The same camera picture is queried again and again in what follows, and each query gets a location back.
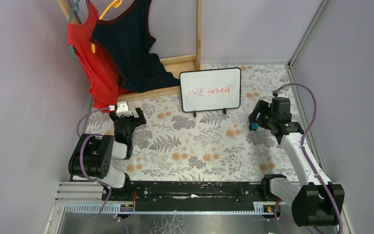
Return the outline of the white whiteboard black frame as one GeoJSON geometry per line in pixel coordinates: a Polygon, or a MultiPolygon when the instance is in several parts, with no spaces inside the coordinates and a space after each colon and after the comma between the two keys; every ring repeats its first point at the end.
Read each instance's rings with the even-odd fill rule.
{"type": "Polygon", "coordinates": [[[241,105],[242,71],[238,67],[182,72],[183,112],[237,109],[241,105]]]}

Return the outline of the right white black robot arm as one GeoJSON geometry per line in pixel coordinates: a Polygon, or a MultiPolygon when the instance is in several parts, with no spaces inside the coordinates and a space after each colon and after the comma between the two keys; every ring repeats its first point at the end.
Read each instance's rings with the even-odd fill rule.
{"type": "Polygon", "coordinates": [[[271,102],[259,100],[248,117],[250,130],[267,129],[276,138],[299,179],[299,186],[295,186],[284,175],[265,175],[266,193],[290,206],[299,227],[336,226],[341,222],[344,189],[319,167],[303,140],[304,130],[292,121],[290,109],[290,99],[274,97],[271,102]]]}

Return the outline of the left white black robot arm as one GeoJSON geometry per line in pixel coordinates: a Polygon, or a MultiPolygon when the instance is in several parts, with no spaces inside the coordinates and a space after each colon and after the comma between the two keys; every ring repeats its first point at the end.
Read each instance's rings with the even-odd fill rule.
{"type": "Polygon", "coordinates": [[[104,187],[121,189],[126,183],[127,175],[115,169],[111,160],[130,158],[134,130],[145,125],[147,121],[140,107],[135,108],[138,115],[135,117],[124,103],[97,109],[90,114],[99,111],[109,112],[114,135],[81,134],[70,157],[68,171],[72,176],[99,183],[104,187]]]}

